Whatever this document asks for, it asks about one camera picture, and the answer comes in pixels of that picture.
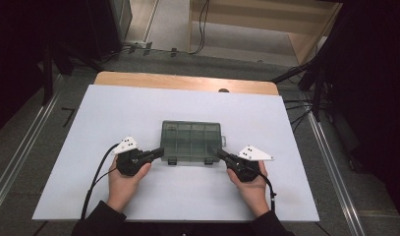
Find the white table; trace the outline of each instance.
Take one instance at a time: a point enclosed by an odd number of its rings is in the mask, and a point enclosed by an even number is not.
[[[236,153],[253,145],[273,155],[275,160],[268,161],[266,169],[278,194],[280,220],[319,221],[280,96],[117,86],[89,86],[33,219],[79,219],[105,152],[129,135],[142,149],[158,148],[163,120],[217,122],[227,138],[226,151]],[[109,155],[101,174],[112,158]],[[222,161],[212,166],[168,166],[155,160],[124,213],[130,221],[252,220],[225,169]],[[107,200],[107,180],[95,186],[87,214],[100,200]]]

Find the metal track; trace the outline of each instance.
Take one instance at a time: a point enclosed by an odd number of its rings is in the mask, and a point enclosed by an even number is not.
[[[303,99],[309,99],[309,97],[302,93]],[[335,163],[334,156],[328,145],[328,141],[322,130],[322,125],[320,122],[316,122],[312,113],[309,115],[311,126],[315,134],[315,138],[318,142],[319,149],[321,150],[322,157],[324,159],[326,168],[328,170],[329,176],[331,178],[332,184],[334,186],[335,192],[340,202],[341,208],[343,210],[344,216],[346,217],[347,224],[349,225],[352,235],[363,236],[366,235],[365,230],[362,226],[362,222],[359,219],[358,213],[353,201],[347,191],[346,184],[341,177],[340,171]]]
[[[17,175],[22,169],[25,160],[27,159],[33,144],[38,137],[43,125],[46,123],[49,114],[52,112],[53,106],[55,105],[60,90],[64,84],[64,79],[62,76],[58,76],[54,85],[54,95],[49,100],[46,106],[42,106],[39,112],[34,118],[33,123],[31,124],[28,132],[25,134],[22,142],[20,143],[18,149],[13,155],[10,163],[6,167],[4,173],[0,177],[0,206],[3,204],[4,199],[9,193],[10,188],[16,180]]]

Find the hand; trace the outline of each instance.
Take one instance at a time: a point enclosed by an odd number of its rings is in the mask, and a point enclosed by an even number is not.
[[[258,168],[264,176],[267,176],[263,161],[260,160],[258,162]],[[243,200],[251,209],[255,217],[259,217],[269,211],[269,206],[265,196],[266,182],[264,182],[261,176],[258,176],[252,182],[242,183],[233,170],[227,169],[227,173],[231,182],[233,182],[239,189]]]
[[[110,166],[110,171],[116,168],[117,156]],[[151,163],[146,163],[139,172],[131,177],[122,175],[115,169],[108,174],[109,196],[107,204],[117,212],[122,212],[138,189],[139,182],[147,174]]]

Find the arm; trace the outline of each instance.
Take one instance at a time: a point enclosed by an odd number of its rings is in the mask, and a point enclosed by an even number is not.
[[[267,176],[263,161],[258,162],[258,167],[260,172],[264,176]],[[231,182],[239,189],[240,195],[256,218],[252,222],[252,228],[257,235],[294,235],[286,231],[276,214],[269,209],[265,196],[266,183],[263,178],[258,176],[252,182],[242,183],[233,170],[227,169],[227,173]]]
[[[109,169],[113,171],[108,174],[107,202],[99,202],[87,219],[79,220],[73,229],[73,236],[115,235],[126,219],[122,211],[135,195],[141,179],[147,174],[151,164],[145,164],[134,177],[129,177],[115,169],[116,159],[117,156]]]

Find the person's left hand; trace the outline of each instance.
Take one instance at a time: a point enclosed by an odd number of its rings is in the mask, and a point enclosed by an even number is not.
[[[117,156],[110,166],[110,171],[116,168]],[[117,212],[122,212],[138,189],[139,182],[147,174],[151,163],[146,163],[139,172],[131,177],[122,175],[115,169],[108,174],[109,196],[107,204]]]

